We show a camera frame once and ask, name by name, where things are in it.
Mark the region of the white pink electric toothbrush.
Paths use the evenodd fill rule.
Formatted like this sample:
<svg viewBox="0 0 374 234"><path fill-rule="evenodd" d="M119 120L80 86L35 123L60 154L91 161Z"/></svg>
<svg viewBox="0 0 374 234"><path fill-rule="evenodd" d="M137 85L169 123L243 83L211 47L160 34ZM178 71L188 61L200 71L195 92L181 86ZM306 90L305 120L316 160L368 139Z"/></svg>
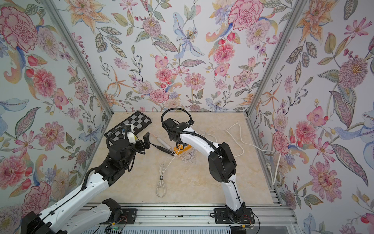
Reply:
<svg viewBox="0 0 374 234"><path fill-rule="evenodd" d="M150 134L152 135L152 136L154 136L156 139L157 139L157 141L159 142L159 143L161 143L166 149L168 149L168 150L172 150L172 147L171 146L169 146L163 139L161 139L160 137L158 137L158 136L156 136L155 134L153 134L152 132L150 132Z"/></svg>

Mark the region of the black electric toothbrush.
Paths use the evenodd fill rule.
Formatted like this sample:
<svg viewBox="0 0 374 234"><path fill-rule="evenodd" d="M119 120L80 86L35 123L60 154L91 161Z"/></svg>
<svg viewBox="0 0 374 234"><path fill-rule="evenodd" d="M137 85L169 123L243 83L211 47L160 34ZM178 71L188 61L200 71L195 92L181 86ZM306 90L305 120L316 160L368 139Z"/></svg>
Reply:
<svg viewBox="0 0 374 234"><path fill-rule="evenodd" d="M171 150L169 150L169 149L166 149L166 148L164 148L162 146L159 146L159 145L156 145L156 144L152 144L152 143L151 143L151 145L154 146L156 149L158 149L158 150L160 150L160 151L162 151L162 152L164 152L164 153L166 153L168 155L174 156L174 152L171 151Z"/></svg>

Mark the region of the orange power strip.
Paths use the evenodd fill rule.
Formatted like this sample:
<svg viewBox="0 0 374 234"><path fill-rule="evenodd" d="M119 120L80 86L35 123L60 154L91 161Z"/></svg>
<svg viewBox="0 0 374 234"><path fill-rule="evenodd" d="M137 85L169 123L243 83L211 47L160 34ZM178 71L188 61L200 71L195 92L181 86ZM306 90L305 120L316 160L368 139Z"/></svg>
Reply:
<svg viewBox="0 0 374 234"><path fill-rule="evenodd" d="M185 152L187 152L188 150L191 150L192 147L190 145L187 145L187 146L183 146L182 144L177 144L177 146L174 148L174 152L177 154L177 155L181 155Z"/></svg>

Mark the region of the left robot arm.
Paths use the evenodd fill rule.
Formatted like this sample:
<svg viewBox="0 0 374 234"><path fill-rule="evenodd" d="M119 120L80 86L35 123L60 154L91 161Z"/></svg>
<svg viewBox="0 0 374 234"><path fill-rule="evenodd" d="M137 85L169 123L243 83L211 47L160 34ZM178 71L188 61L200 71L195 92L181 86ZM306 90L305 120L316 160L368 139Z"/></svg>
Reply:
<svg viewBox="0 0 374 234"><path fill-rule="evenodd" d="M120 127L115 141L108 136L106 159L89 169L83 183L56 204L39 213L29 212L21 222L21 233L80 234L98 224L120 222L125 216L121 205L113 199L106 199L82 214L77 212L131 171L136 154L143 155L150 148L150 134L139 139L133 129L132 124Z"/></svg>

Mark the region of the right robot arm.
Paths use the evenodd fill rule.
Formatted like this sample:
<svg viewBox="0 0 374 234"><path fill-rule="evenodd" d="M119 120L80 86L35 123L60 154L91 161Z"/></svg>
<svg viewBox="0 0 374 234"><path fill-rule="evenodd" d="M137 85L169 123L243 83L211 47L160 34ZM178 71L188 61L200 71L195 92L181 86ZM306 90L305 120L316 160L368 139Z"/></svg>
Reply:
<svg viewBox="0 0 374 234"><path fill-rule="evenodd" d="M189 117L188 122L178 122L172 118L164 119L170 111L182 111ZM228 218L233 223L238 223L245 215L246 204L240 196L236 181L237 162L230 146L223 142L217 143L207 139L195 131L192 126L194 120L191 114L182 108L170 108L161 116L162 127L168 134L168 138L174 141L177 146L191 146L193 149L207 157L209 172L219 183L224 191L226 204L225 208Z"/></svg>

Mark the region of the black white checkerboard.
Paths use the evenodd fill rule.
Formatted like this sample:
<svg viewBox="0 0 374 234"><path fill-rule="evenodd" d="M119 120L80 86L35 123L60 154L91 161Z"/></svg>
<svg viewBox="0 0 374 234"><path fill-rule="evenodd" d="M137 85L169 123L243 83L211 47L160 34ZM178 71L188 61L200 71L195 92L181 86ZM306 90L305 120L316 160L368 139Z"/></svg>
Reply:
<svg viewBox="0 0 374 234"><path fill-rule="evenodd" d="M110 143L114 143L119 139L119 137L124 137L125 132L131 132L137 135L151 123L151 118L140 111L136 111L134 114L130 115L124 121L106 132L104 136L106 139L109 139Z"/></svg>

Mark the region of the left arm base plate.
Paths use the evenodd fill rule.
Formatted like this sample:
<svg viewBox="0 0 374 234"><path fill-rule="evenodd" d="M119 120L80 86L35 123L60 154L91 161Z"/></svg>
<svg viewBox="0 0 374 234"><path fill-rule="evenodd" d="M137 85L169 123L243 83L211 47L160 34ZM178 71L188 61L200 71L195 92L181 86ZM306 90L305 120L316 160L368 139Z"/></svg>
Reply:
<svg viewBox="0 0 374 234"><path fill-rule="evenodd" d="M121 211L117 210L114 214L110 214L110 217L105 222L100 222L99 224L115 224L115 225L130 225L135 223L137 214L137 209L121 209Z"/></svg>

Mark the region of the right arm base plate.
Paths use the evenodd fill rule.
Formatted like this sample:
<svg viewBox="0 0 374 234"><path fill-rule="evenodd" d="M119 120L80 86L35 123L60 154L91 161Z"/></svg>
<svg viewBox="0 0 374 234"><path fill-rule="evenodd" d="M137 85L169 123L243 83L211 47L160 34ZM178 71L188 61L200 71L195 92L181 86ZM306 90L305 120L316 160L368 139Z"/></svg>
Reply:
<svg viewBox="0 0 374 234"><path fill-rule="evenodd" d="M216 208L213 213L210 214L215 219L215 224L255 224L255 215L252 209L240 208L236 212L233 212L229 208Z"/></svg>

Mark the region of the aluminium front rail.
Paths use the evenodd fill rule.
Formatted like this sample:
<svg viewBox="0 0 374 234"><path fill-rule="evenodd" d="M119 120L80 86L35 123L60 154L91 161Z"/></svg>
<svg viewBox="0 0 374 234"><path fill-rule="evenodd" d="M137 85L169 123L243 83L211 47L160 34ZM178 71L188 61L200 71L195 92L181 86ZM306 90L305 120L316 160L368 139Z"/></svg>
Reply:
<svg viewBox="0 0 374 234"><path fill-rule="evenodd" d="M77 214L82 214L100 203L88 203ZM225 208L222 204L136 204L119 203L122 209L137 209L134 224L125 227L192 227L192 226L228 226L240 224L215 224L215 219L210 216L216 208ZM296 216L291 208L279 205L250 205L255 215L255 224L250 233L280 233L286 230L289 234L299 234L301 230L297 224Z"/></svg>

